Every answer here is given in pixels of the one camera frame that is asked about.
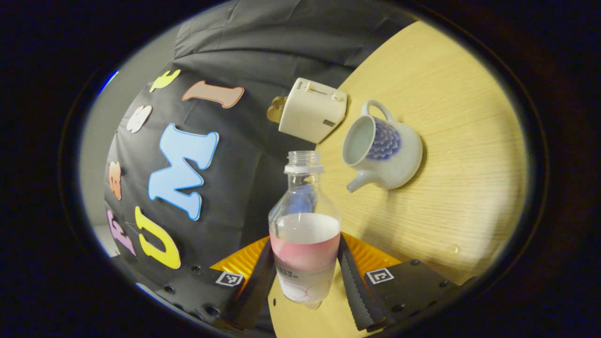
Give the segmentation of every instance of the teapot handle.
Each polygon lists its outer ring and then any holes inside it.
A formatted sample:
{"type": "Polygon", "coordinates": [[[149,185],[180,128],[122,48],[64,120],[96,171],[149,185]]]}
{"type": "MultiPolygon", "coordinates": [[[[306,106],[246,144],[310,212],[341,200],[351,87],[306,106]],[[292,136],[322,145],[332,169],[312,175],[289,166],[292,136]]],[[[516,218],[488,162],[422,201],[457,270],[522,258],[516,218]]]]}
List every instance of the teapot handle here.
{"type": "Polygon", "coordinates": [[[374,107],[380,109],[380,111],[382,111],[384,113],[384,116],[386,116],[386,119],[388,121],[390,121],[390,122],[394,121],[394,118],[392,117],[392,115],[390,114],[388,109],[386,109],[386,107],[384,107],[383,104],[381,104],[380,102],[378,102],[376,100],[369,100],[363,104],[363,107],[361,108],[361,116],[370,115],[370,106],[374,106],[374,107]]]}

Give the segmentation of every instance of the plastic water bottle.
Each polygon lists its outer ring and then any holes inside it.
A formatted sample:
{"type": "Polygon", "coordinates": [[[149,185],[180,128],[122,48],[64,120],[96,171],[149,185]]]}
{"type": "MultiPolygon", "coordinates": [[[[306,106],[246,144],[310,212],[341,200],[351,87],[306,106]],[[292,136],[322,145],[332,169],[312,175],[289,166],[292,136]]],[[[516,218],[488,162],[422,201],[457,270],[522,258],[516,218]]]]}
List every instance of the plastic water bottle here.
{"type": "Polygon", "coordinates": [[[269,236],[282,292],[316,309],[329,293],[341,215],[321,191],[319,152],[289,152],[288,191],[269,213],[269,236]]]}

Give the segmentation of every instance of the white teapot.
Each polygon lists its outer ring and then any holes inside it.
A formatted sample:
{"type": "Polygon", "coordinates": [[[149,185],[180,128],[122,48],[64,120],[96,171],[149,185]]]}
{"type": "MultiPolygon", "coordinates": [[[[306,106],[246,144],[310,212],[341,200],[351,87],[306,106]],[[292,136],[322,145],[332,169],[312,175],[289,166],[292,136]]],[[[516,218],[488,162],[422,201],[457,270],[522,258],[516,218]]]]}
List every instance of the white teapot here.
{"type": "Polygon", "coordinates": [[[344,139],[343,162],[358,172],[347,190],[353,192],[368,183],[383,189],[398,188],[417,172],[422,153],[421,139],[415,130],[394,121],[380,102],[369,100],[344,139]],[[379,108],[386,120],[371,116],[370,106],[379,108]]]}

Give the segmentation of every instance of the wooden table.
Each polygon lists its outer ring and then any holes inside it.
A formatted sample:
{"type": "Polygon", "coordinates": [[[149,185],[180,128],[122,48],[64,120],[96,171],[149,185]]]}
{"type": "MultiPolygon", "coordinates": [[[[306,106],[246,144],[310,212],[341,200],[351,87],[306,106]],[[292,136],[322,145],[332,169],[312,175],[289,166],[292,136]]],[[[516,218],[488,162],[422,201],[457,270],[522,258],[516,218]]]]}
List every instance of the wooden table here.
{"type": "MultiPolygon", "coordinates": [[[[340,90],[349,95],[347,117],[316,149],[326,170],[323,191],[343,214],[342,231],[401,261],[421,259],[457,284],[482,274],[517,226],[528,178],[519,121],[493,76],[452,39],[416,22],[370,55],[340,90]],[[346,185],[356,172],[342,163],[341,149],[368,99],[417,131],[424,157],[405,186],[367,185],[350,194],[346,185]]],[[[287,301],[277,278],[269,304],[278,337],[368,335],[355,327],[339,266],[319,309],[287,301]]]]}

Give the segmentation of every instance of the foam letter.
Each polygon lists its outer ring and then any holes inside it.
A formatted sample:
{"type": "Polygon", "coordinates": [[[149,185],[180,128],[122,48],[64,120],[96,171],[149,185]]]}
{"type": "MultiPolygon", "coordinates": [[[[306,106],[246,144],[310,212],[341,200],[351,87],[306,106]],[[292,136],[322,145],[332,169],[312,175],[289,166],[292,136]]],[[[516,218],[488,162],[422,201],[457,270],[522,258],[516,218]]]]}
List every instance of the foam letter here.
{"type": "Polygon", "coordinates": [[[133,250],[132,240],[129,237],[125,236],[123,229],[115,220],[115,217],[112,214],[112,211],[107,210],[106,216],[109,218],[109,227],[111,228],[111,234],[113,238],[121,242],[121,244],[125,245],[126,248],[131,251],[132,255],[136,255],[136,252],[133,250]]]}
{"type": "Polygon", "coordinates": [[[155,88],[165,88],[165,87],[167,87],[180,74],[180,70],[179,69],[176,70],[175,72],[173,72],[172,75],[167,75],[170,72],[171,72],[170,70],[167,70],[165,72],[165,74],[159,76],[158,78],[156,78],[156,80],[154,80],[154,82],[152,83],[152,86],[150,86],[150,92],[151,93],[154,91],[155,88]]]}
{"type": "Polygon", "coordinates": [[[115,197],[121,199],[121,166],[119,162],[111,162],[109,165],[109,186],[115,197]]]}
{"type": "Polygon", "coordinates": [[[179,268],[182,265],[180,253],[177,250],[175,242],[171,236],[169,236],[165,229],[161,228],[158,224],[152,222],[148,217],[144,216],[139,206],[137,206],[135,209],[135,215],[138,228],[148,230],[148,232],[159,238],[165,246],[165,252],[160,251],[154,245],[148,243],[146,238],[144,238],[144,235],[140,234],[140,245],[142,246],[144,253],[158,260],[169,268],[179,268]]]}
{"type": "Polygon", "coordinates": [[[207,85],[206,82],[200,81],[193,86],[182,96],[182,100],[189,99],[205,99],[221,103],[221,107],[227,109],[233,107],[242,97],[244,88],[225,88],[217,85],[207,85]]]}
{"type": "Polygon", "coordinates": [[[137,132],[142,128],[144,122],[152,112],[152,106],[139,106],[127,121],[126,129],[132,133],[137,132]]]}
{"type": "Polygon", "coordinates": [[[205,170],[213,160],[217,142],[219,134],[216,132],[207,135],[192,134],[176,129],[173,123],[169,124],[160,138],[159,148],[171,166],[150,174],[150,199],[159,197],[185,210],[191,220],[197,220],[200,217],[202,198],[197,192],[186,195],[177,189],[200,186],[204,181],[184,159],[190,159],[200,170],[205,170]]]}

